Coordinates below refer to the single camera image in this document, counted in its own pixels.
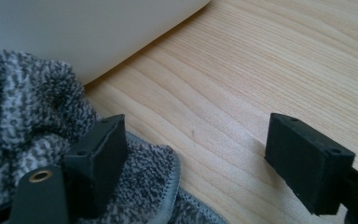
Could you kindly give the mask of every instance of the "folded cloth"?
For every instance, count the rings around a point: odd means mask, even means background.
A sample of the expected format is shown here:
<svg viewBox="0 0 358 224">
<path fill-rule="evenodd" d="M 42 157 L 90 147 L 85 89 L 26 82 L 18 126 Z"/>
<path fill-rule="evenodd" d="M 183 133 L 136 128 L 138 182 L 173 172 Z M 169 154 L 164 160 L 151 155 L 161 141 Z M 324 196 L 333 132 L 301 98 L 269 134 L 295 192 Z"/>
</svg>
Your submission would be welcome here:
<svg viewBox="0 0 358 224">
<path fill-rule="evenodd" d="M 61 164 L 99 118 L 69 64 L 0 51 L 0 204 L 24 174 Z M 225 223 L 179 188 L 180 162 L 170 147 L 130 133 L 127 140 L 129 157 L 106 213 L 77 223 Z"/>
</svg>

